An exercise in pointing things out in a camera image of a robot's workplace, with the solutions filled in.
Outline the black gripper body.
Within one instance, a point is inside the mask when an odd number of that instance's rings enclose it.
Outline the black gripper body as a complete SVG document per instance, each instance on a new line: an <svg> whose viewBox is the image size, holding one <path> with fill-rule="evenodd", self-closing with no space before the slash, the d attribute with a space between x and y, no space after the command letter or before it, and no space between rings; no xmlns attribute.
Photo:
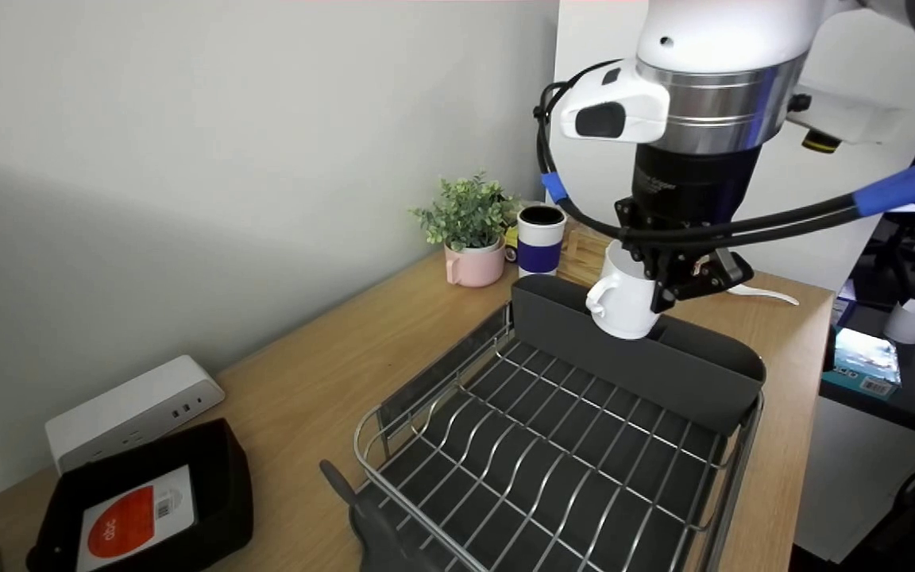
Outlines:
<svg viewBox="0 0 915 572"><path fill-rule="evenodd" d="M687 156L638 146L632 195L615 199L623 227L692 227L729 223L760 153Z"/></svg>

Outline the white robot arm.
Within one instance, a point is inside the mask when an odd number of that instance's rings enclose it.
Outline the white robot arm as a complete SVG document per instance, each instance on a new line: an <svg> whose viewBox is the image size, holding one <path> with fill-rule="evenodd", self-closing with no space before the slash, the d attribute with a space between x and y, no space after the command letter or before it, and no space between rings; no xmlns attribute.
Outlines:
<svg viewBox="0 0 915 572"><path fill-rule="evenodd" d="M632 195L599 226L638 271L632 310L659 315L679 297L745 282L745 243L915 203L910 164L810 206L736 213L762 142L806 106L797 78L817 32L855 9L915 32L915 0L647 0L630 56L596 61L539 91L542 136L635 148Z"/></svg>

